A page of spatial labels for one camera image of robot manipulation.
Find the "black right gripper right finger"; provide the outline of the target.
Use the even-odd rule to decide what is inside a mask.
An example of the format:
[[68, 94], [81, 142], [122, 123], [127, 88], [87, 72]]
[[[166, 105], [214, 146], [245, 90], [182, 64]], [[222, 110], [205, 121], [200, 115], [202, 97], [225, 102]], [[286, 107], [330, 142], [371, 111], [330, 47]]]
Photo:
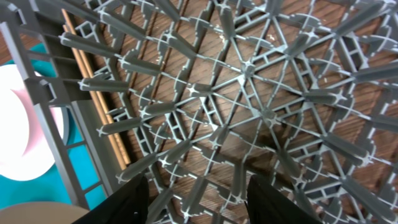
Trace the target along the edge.
[[318, 224], [260, 175], [252, 175], [247, 187], [246, 209], [251, 224]]

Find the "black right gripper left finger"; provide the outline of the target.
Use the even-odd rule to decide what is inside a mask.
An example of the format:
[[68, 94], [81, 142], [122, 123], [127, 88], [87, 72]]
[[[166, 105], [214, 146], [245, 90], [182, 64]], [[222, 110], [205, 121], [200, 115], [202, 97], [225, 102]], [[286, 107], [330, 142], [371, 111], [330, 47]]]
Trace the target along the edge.
[[139, 174], [73, 224], [145, 224], [148, 207], [148, 180]]

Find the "grey bowl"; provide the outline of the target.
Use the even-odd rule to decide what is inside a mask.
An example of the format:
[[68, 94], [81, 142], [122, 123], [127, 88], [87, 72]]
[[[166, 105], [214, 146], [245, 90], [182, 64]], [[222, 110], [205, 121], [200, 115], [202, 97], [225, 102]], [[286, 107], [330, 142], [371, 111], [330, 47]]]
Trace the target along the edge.
[[73, 223], [89, 210], [59, 202], [29, 202], [1, 209], [1, 224]]

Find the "large pink plate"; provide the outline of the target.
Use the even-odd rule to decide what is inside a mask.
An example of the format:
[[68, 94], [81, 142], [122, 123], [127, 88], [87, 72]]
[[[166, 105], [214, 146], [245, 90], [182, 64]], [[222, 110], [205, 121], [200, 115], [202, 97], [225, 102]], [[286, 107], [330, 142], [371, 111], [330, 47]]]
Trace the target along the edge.
[[1, 66], [1, 175], [16, 181], [28, 181], [44, 175], [55, 159], [46, 140], [23, 156], [28, 140], [23, 105], [10, 89], [26, 89], [15, 64]]

